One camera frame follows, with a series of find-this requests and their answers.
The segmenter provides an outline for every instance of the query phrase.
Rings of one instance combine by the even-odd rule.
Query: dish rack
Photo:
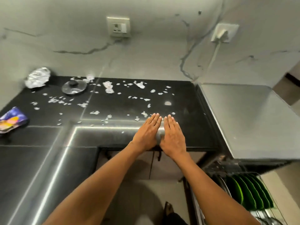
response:
[[[224,171],[222,168],[219,169],[217,172],[216,171],[205,171],[206,174],[208,174],[210,177],[212,177],[213,175],[215,176],[215,178],[217,178],[219,180],[219,183],[217,183],[229,196],[231,196],[231,193],[226,185],[226,182],[224,181],[224,179],[226,178],[226,176],[232,176],[232,175],[237,175],[237,174],[254,174],[257,178],[259,178],[259,180],[263,183],[263,185],[265,186],[265,188],[267,189],[267,191],[270,193],[270,191],[268,190],[267,186],[265,185],[263,179],[261,178],[261,176],[256,173],[256,172],[247,172],[247,171],[243,171],[244,168],[243,167],[238,167],[238,170],[236,170],[236,166],[235,166],[235,170],[232,172],[227,172]],[[193,200],[193,204],[194,204],[194,209],[196,212],[196,219],[199,225],[208,225],[205,222],[205,217],[199,207],[199,204],[197,202],[196,196],[193,193],[193,190],[191,189],[191,195],[192,195],[192,200]],[[272,209],[265,209],[265,210],[261,210],[261,211],[251,211],[250,213],[257,218],[257,220],[260,221],[261,224],[263,225],[288,225],[285,221],[285,219],[283,218],[282,213],[280,212],[280,210],[278,209],[274,198],[272,197],[272,195],[270,194],[270,197],[272,198],[273,204],[274,204],[274,208]]]

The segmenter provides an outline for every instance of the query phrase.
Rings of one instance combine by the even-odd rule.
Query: aluminum foil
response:
[[[39,88],[44,86],[50,78],[50,73],[51,71],[46,67],[42,67],[32,71],[25,80],[26,87]]]

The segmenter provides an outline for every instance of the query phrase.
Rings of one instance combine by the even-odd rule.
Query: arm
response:
[[[186,152],[185,137],[171,115],[164,118],[165,136],[160,147],[181,169],[196,195],[198,204],[210,225],[259,225],[239,203],[225,193],[204,173]]]
[[[149,117],[133,140],[81,183],[51,213],[44,225],[99,225],[127,170],[144,151],[156,145],[159,114]]]

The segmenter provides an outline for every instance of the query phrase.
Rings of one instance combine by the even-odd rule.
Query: cabinet door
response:
[[[108,157],[112,158],[118,153],[119,151],[102,150],[98,158],[97,169],[99,169],[108,161]],[[152,151],[146,151],[143,154],[139,155],[127,171],[124,180],[149,179],[152,159]]]
[[[189,152],[194,162],[198,162],[205,152]],[[168,157],[164,152],[161,154],[158,161],[159,152],[154,152],[150,179],[165,179],[165,180],[180,180],[183,174],[177,164]]]

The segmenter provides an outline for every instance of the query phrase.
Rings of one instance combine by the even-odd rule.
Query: green plate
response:
[[[269,203],[270,203],[270,208],[274,207],[274,203],[273,200],[269,194],[269,192],[267,191],[267,189],[265,188],[265,185],[261,182],[261,180],[259,178],[257,178],[255,175],[253,174],[249,174],[252,178],[255,179],[255,181],[257,181],[257,183],[260,185],[261,189],[263,190],[263,192],[265,193],[265,196],[267,197]]]
[[[257,190],[258,194],[260,195],[260,198],[263,201],[264,209],[269,209],[271,208],[270,202],[268,201],[264,191],[261,189],[260,185],[257,183],[257,181],[249,174],[246,174],[246,177],[252,182],[254,185],[255,189]]]
[[[239,175],[239,177],[246,183],[248,189],[250,190],[255,202],[256,202],[256,208],[258,210],[264,209],[263,200],[261,199],[258,191],[254,187],[253,183],[245,176],[245,175]]]
[[[241,187],[238,185],[236,180],[232,177],[226,178],[226,185],[229,189],[229,192],[234,200],[236,200],[239,204],[243,205],[244,203],[244,196],[242,193]]]
[[[242,205],[244,206],[244,208],[248,211],[256,211],[256,202],[246,183],[238,175],[233,175],[232,177],[237,181],[238,185],[242,189],[242,193],[244,196],[244,203]]]

